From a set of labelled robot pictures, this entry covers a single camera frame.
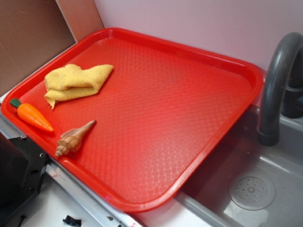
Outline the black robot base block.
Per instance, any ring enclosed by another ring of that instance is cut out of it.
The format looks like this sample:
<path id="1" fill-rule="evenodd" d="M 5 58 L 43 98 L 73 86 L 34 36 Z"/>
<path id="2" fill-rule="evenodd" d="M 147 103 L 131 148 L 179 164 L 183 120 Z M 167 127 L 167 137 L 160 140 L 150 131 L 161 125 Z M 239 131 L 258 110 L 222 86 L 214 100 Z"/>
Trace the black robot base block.
<path id="1" fill-rule="evenodd" d="M 49 156 L 27 136 L 0 135 L 0 208 L 20 206 L 40 193 Z"/>

